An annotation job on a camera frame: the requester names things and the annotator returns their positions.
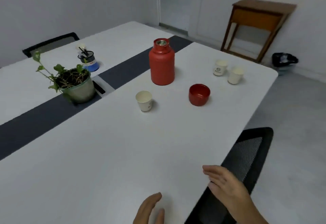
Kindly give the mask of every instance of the soil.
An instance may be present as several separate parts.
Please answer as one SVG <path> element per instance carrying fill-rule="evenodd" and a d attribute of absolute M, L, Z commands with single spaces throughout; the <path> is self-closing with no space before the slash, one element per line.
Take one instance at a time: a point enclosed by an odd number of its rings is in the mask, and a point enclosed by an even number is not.
<path fill-rule="evenodd" d="M 55 79 L 55 82 L 59 88 L 70 88 L 83 83 L 88 76 L 89 72 L 87 70 L 78 73 L 77 69 L 71 69 L 60 74 Z"/>

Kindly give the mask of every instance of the hand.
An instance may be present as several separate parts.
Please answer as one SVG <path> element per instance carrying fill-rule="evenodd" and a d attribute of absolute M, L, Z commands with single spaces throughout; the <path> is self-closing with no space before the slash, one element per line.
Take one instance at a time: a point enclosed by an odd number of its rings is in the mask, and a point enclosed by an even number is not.
<path fill-rule="evenodd" d="M 246 187 L 229 170 L 221 166 L 203 166 L 203 172 L 208 175 L 211 192 L 238 223 L 267 223 L 259 214 Z"/>
<path fill-rule="evenodd" d="M 155 204 L 160 201 L 161 198 L 161 193 L 156 193 L 146 198 L 139 207 L 133 224 L 148 224 L 149 216 L 151 215 Z M 164 224 L 164 209 L 160 209 L 155 224 Z"/>

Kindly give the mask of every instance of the white paper cup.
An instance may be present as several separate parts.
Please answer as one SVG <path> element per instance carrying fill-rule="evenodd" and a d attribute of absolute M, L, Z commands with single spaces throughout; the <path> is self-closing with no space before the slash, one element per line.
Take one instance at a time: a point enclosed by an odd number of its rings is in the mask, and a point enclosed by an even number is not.
<path fill-rule="evenodd" d="M 230 71 L 228 82 L 232 85 L 236 85 L 240 82 L 243 77 L 244 71 L 241 67 L 233 67 Z"/>
<path fill-rule="evenodd" d="M 136 101 L 142 112 L 148 113 L 152 109 L 152 94 L 143 90 L 136 94 Z"/>
<path fill-rule="evenodd" d="M 223 76 L 227 66 L 228 66 L 228 62 L 225 60 L 216 61 L 213 74 L 216 76 Z"/>

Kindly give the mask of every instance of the brown wooden stool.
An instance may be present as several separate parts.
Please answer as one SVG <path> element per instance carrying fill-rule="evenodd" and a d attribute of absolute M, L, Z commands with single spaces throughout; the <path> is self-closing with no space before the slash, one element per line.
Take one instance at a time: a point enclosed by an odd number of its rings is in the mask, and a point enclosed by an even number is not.
<path fill-rule="evenodd" d="M 295 4 L 276 3 L 262 0 L 241 0 L 234 3 L 221 51 L 260 63 L 284 22 L 296 7 L 297 5 Z M 227 49 L 224 49 L 232 23 L 236 23 L 236 26 Z M 261 49 L 257 59 L 230 51 L 235 34 L 240 25 L 270 31 L 270 35 Z"/>

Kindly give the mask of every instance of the potted plant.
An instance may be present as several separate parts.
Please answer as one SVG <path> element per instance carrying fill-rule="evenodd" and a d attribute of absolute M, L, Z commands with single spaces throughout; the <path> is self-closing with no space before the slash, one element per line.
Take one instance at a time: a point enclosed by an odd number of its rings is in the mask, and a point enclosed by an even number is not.
<path fill-rule="evenodd" d="M 33 59 L 40 64 L 36 72 L 40 72 L 53 83 L 48 88 L 53 88 L 56 92 L 60 91 L 64 97 L 75 103 L 85 103 L 93 98 L 95 88 L 91 73 L 84 69 L 81 64 L 70 70 L 66 70 L 63 66 L 57 64 L 53 69 L 58 73 L 53 75 L 41 63 L 40 55 L 40 52 L 35 52 L 33 55 Z M 45 70 L 49 76 L 43 73 L 42 70 Z"/>

